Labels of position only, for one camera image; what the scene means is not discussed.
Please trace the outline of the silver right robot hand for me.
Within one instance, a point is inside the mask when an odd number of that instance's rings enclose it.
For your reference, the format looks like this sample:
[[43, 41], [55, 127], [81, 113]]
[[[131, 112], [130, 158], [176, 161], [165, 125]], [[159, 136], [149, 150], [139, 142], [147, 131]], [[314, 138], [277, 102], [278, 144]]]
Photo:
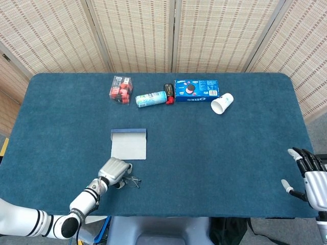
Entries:
[[288, 153], [295, 160], [305, 184], [305, 192], [299, 192], [282, 179], [286, 193], [304, 202], [318, 212], [326, 212], [326, 165], [322, 159], [306, 149], [291, 148]]

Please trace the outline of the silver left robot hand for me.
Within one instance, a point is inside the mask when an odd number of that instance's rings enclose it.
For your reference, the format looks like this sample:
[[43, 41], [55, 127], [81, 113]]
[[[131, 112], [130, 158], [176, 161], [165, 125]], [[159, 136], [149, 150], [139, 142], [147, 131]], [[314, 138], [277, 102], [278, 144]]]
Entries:
[[116, 189], [121, 189], [125, 186], [123, 181], [124, 174], [131, 174], [131, 172], [131, 163], [111, 157], [99, 170], [98, 177], [106, 184], [106, 188], [114, 186]]

